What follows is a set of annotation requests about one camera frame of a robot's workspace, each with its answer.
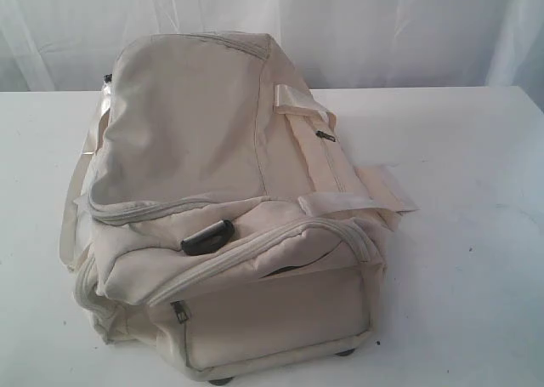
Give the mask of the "white backdrop curtain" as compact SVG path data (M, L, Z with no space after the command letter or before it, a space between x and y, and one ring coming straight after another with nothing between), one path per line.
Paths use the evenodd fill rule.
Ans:
M543 0L1 0L1 88L92 90L156 33L272 35L313 88L543 95Z

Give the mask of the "cream fabric duffel bag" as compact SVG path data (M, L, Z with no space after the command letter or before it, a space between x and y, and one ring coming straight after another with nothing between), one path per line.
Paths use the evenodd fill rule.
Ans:
M107 343L196 381L353 353L387 240L414 206L356 168L335 115L268 34L142 37L100 92L59 256Z

